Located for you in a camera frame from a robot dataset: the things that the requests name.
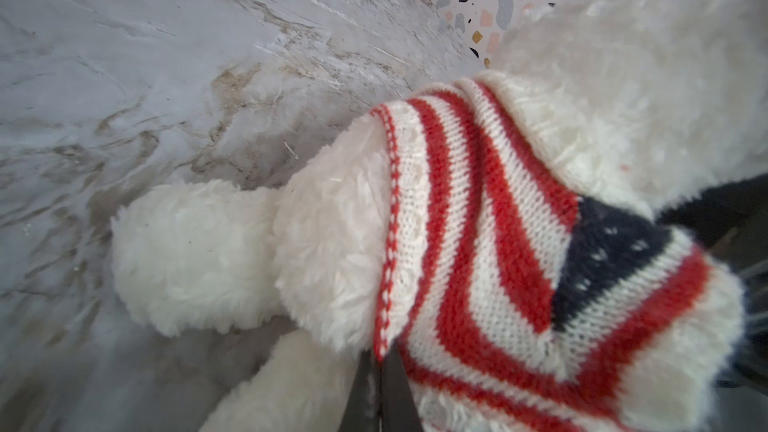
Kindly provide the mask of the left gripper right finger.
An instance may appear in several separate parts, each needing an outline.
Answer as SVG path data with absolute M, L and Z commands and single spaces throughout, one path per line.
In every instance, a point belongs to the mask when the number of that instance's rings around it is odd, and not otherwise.
M 392 347 L 381 364 L 381 430 L 383 432 L 422 432 L 404 363 L 397 347 Z

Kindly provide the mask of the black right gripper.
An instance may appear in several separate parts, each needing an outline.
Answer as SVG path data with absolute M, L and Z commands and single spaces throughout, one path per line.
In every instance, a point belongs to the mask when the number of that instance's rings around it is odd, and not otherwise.
M 746 287 L 746 332 L 721 384 L 767 382 L 767 176 L 711 188 L 661 215 L 693 232 Z

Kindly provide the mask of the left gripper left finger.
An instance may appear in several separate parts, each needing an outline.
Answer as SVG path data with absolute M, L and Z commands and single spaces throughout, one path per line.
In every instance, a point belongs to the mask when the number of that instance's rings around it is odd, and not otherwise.
M 339 432 L 380 431 L 380 370 L 370 350 L 361 353 Z

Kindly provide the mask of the red white striped sweater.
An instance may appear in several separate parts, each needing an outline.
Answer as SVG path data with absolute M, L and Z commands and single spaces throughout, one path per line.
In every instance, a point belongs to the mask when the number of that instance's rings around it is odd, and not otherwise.
M 378 106 L 391 211 L 374 352 L 427 431 L 689 431 L 744 328 L 685 231 L 579 194 L 492 78 Z

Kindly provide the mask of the white plush teddy bear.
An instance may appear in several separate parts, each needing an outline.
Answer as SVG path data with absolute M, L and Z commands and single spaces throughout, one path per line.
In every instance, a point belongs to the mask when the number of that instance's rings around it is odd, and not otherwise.
M 664 210 L 767 170 L 767 0 L 544 7 L 488 70 L 438 84 L 482 78 L 563 185 L 658 225 L 677 227 Z M 296 323 L 205 430 L 335 431 L 361 353 L 386 357 L 374 332 L 391 174 L 376 108 L 281 188 L 161 185 L 113 218 L 115 289 L 135 321 L 166 336 Z

